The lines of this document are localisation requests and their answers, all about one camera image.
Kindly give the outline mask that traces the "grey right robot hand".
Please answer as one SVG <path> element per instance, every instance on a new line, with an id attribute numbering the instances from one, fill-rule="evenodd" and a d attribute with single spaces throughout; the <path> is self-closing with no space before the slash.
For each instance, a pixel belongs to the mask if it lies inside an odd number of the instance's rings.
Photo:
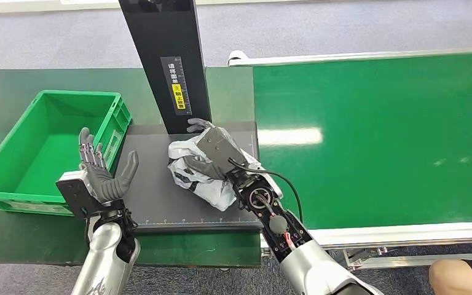
<path id="1" fill-rule="evenodd" d="M 200 133 L 193 140 L 193 147 L 198 149 L 197 154 L 184 157 L 188 168 L 218 180 L 242 181 L 247 177 L 238 165 L 246 165 L 248 161 L 224 128 L 199 118 L 188 119 L 187 123 L 189 133 Z"/>

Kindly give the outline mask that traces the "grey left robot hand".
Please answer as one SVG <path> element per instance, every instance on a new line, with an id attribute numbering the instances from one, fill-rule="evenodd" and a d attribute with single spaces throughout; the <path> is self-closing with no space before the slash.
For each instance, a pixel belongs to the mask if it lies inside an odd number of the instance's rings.
<path id="1" fill-rule="evenodd" d="M 102 144 L 93 145 L 94 136 L 87 127 L 79 133 L 79 168 L 87 172 L 93 195 L 100 203 L 122 199 L 128 192 L 139 166 L 136 151 L 128 153 L 128 162 L 119 176 L 113 177 L 107 169 L 101 152 Z"/>

